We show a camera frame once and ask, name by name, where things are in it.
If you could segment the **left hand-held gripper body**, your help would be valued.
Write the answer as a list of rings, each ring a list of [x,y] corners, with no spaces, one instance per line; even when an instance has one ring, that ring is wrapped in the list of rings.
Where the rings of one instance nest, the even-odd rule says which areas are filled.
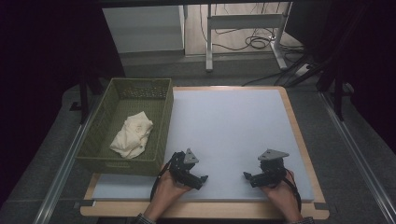
[[[181,183],[183,179],[187,179],[187,174],[190,174],[191,168],[198,162],[189,148],[186,151],[175,152],[170,160],[169,172],[176,182]]]

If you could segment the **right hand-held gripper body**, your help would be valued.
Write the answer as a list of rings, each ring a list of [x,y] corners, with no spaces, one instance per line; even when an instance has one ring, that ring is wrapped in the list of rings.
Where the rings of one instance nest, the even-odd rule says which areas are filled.
[[[261,169],[264,177],[269,179],[269,184],[264,187],[276,187],[283,177],[286,176],[286,168],[283,159],[290,154],[274,149],[267,149],[258,160],[261,162]]]

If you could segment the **cream printed cloth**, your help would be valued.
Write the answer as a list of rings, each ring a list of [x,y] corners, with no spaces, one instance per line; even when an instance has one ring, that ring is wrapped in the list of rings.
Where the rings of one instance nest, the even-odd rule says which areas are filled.
[[[136,158],[145,151],[152,129],[153,122],[144,111],[130,116],[124,121],[109,148],[124,159]]]

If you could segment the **green plastic basket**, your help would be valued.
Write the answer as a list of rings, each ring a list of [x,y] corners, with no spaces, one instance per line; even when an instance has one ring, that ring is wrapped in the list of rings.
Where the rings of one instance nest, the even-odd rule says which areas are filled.
[[[113,78],[94,111],[76,160],[99,174],[151,175],[162,168],[174,102],[170,78]],[[124,159],[110,143],[128,117],[144,112],[153,122],[145,151]]]

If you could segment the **person's right hand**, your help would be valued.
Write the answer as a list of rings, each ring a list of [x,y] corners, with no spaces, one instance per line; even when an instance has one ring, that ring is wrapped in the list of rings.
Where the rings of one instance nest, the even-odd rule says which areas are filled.
[[[288,223],[295,223],[304,219],[293,190],[286,182],[282,181],[272,189],[261,187],[261,190]]]

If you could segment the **person's left hand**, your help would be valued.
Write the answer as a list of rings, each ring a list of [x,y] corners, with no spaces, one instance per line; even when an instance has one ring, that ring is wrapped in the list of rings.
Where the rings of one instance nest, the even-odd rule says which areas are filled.
[[[171,174],[166,171],[160,177],[154,196],[143,216],[150,221],[157,221],[173,203],[190,190],[190,187],[178,184]]]

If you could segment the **black metal stand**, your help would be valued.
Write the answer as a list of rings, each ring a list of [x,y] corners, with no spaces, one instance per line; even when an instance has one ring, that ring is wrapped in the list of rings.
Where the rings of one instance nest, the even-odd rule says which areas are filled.
[[[328,63],[323,68],[323,73],[316,84],[318,91],[328,91],[330,87],[333,87],[332,108],[337,118],[341,121],[344,120],[342,112],[343,97],[351,95],[350,92],[345,93],[344,84],[343,68],[338,63]]]
[[[97,70],[90,69],[82,71],[79,76],[79,101],[73,102],[69,110],[80,112],[80,124],[83,124],[89,115],[88,91],[93,95],[100,95],[104,90],[99,75]]]

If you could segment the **white power strip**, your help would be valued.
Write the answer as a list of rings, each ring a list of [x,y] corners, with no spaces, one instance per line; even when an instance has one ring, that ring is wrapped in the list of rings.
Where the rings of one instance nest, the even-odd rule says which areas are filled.
[[[305,73],[307,73],[311,68],[312,68],[311,64],[305,63],[295,72],[295,76],[300,77]]]

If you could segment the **aluminium floor rail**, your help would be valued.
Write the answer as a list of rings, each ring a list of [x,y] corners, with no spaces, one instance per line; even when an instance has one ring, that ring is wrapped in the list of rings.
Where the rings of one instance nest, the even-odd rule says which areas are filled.
[[[62,160],[61,165],[49,186],[49,190],[37,211],[33,224],[50,223],[56,204],[61,197],[66,181],[74,166],[75,156],[82,145],[82,139],[88,131],[88,125],[92,119],[93,111],[97,108],[99,102],[99,96],[94,96],[92,98],[92,102],[89,107],[90,112],[85,120],[78,126],[78,131],[75,134],[71,146],[67,149],[64,159]]]
[[[384,186],[377,179],[369,163],[364,158],[360,147],[350,133],[348,127],[342,120],[339,119],[339,117],[334,112],[331,98],[323,92],[320,92],[318,96],[324,103],[337,132],[339,132],[339,134],[341,135],[346,145],[346,148],[349,151],[349,154],[351,155],[353,161],[356,163],[365,184],[371,191],[375,202],[377,203],[386,221],[388,222],[388,224],[396,224],[396,206],[391,201],[391,198],[387,194]]]

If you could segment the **white metal desk frame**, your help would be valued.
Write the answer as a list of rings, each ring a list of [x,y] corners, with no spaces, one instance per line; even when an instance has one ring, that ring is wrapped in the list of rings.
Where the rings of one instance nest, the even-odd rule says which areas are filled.
[[[288,66],[280,49],[280,40],[283,35],[292,2],[288,2],[281,14],[254,14],[254,15],[211,15],[211,5],[207,6],[206,18],[206,52],[205,70],[213,70],[212,31],[215,29],[255,29],[274,28],[275,36],[270,40],[270,47],[275,55],[280,70],[285,71]]]

